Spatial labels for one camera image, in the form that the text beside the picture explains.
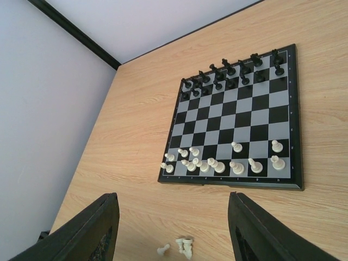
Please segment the white pawn c file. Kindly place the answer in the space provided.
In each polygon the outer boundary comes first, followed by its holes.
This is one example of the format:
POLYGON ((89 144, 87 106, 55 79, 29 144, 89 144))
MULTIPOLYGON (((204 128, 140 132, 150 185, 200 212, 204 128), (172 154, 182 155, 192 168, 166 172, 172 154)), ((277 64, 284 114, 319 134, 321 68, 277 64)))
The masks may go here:
POLYGON ((197 157, 200 154, 200 150, 198 148, 195 148, 195 147, 190 147, 189 151, 191 152, 191 154, 194 157, 197 157))

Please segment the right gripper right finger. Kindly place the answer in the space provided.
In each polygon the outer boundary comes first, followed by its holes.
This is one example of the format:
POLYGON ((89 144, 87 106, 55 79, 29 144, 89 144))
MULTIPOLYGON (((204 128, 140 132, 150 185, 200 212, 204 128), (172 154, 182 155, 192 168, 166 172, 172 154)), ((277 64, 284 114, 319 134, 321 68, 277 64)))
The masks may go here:
POLYGON ((235 260, 337 260, 241 192, 230 193, 228 225, 235 260))

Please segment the white king piece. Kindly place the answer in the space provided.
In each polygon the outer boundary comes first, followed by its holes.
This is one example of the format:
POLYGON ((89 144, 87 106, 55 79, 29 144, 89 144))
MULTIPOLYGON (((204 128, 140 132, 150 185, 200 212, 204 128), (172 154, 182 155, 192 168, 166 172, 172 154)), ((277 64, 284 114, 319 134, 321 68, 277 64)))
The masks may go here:
POLYGON ((243 166, 242 163, 231 161, 229 163, 229 166, 232 169, 233 173, 236 175, 242 175, 245 172, 245 167, 243 166))

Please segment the white pawn b file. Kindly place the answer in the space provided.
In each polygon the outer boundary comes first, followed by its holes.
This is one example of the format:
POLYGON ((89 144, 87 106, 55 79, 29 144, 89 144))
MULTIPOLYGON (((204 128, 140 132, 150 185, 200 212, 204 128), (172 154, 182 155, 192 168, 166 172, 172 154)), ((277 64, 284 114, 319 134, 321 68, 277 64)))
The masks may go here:
POLYGON ((178 153, 181 155, 181 157, 185 158, 188 156, 188 151, 187 150, 183 150, 181 148, 178 149, 178 153))

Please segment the white pawn a file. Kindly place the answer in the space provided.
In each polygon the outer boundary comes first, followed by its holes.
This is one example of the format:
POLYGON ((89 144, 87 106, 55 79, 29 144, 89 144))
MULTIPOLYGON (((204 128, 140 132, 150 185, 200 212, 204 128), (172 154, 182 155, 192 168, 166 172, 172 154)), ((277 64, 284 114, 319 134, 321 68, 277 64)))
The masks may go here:
POLYGON ((176 161, 176 157, 174 154, 166 153, 166 154, 164 154, 164 156, 165 156, 166 160, 169 162, 176 161))

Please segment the white pawn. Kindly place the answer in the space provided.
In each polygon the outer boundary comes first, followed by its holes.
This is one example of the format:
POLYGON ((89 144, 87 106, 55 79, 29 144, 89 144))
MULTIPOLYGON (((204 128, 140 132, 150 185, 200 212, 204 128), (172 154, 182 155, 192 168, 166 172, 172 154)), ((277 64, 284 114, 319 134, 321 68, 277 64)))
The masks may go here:
POLYGON ((231 145, 232 145, 233 151, 236 152, 236 153, 239 153, 239 152, 241 152, 243 150, 243 146, 240 143, 237 143, 237 142, 233 141, 231 143, 231 145))

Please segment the white queen piece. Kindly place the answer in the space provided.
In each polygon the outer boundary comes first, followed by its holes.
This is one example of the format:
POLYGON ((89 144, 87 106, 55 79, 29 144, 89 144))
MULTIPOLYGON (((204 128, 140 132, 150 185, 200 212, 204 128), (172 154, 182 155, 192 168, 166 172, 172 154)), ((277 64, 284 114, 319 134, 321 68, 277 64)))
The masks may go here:
POLYGON ((223 173, 225 171, 225 165, 223 162, 217 161, 214 158, 208 158, 207 163, 211 166, 215 172, 223 173))

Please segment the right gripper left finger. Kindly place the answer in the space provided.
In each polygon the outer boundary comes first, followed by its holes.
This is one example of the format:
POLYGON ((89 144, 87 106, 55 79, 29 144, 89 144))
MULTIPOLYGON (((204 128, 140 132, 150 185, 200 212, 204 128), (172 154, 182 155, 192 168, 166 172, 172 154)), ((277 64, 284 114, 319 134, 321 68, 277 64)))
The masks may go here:
POLYGON ((117 193, 103 194, 12 260, 113 260, 119 218, 117 193))

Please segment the white pawn h file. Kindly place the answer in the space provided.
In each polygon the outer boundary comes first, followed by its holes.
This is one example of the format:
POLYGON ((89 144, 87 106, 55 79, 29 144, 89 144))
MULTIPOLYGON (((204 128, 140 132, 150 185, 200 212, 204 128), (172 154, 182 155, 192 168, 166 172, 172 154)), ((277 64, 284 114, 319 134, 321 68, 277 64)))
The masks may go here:
POLYGON ((272 150, 273 150, 274 152, 280 153, 280 152, 283 151, 283 145, 282 145, 279 141, 273 140, 273 141, 271 142, 271 144, 272 144, 272 150))

